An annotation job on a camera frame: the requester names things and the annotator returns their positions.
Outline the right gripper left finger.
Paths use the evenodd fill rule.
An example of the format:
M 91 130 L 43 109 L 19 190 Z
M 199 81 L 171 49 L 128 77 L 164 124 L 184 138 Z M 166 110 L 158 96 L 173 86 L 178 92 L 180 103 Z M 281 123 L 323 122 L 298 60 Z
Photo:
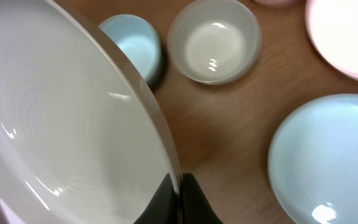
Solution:
M 159 185 L 150 203 L 134 224 L 177 224 L 177 195 L 170 174 Z

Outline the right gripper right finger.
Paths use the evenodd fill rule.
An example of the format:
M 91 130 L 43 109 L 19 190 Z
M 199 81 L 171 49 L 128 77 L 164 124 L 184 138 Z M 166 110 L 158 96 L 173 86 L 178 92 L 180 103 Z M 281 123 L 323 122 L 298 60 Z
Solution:
M 181 207 L 183 224 L 223 224 L 191 173 L 182 175 Z

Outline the grey plate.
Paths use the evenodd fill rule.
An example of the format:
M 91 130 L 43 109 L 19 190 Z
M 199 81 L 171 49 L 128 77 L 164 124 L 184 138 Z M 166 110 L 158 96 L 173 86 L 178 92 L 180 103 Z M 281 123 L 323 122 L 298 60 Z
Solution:
M 121 49 L 55 1 L 0 1 L 0 198 L 25 223 L 134 223 L 175 143 Z

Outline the light blue plate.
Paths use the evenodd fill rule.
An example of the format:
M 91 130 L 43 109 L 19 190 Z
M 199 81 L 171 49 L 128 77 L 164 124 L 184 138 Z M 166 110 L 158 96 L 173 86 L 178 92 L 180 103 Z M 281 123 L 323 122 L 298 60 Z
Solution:
M 287 116 L 268 178 L 295 223 L 358 223 L 358 95 L 324 96 Z

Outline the grey bowl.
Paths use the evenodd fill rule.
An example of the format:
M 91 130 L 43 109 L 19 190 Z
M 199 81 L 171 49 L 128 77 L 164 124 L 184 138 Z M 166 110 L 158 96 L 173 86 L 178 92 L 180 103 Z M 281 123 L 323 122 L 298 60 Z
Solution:
M 245 75 L 262 45 L 257 18 L 239 1 L 193 1 L 176 16 L 167 37 L 174 66 L 208 85 Z

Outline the light blue bowl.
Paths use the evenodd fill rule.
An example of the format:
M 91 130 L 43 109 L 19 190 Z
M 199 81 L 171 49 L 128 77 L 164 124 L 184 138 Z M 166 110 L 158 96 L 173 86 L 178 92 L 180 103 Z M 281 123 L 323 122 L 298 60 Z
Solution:
M 154 27 L 145 19 L 120 14 L 112 16 L 99 28 L 121 49 L 148 85 L 161 74 L 162 46 Z

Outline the pink plate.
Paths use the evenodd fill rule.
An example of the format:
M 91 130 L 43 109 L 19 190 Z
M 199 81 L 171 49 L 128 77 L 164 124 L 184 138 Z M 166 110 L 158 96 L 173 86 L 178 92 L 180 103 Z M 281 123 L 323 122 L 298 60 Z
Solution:
M 322 58 L 358 81 L 358 0 L 307 0 L 305 24 Z

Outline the pink bowl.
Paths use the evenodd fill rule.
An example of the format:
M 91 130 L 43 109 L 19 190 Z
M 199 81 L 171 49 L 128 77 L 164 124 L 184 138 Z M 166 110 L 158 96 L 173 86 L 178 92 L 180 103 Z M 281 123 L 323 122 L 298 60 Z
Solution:
M 268 7 L 285 7 L 298 2 L 298 0 L 254 0 L 254 2 Z

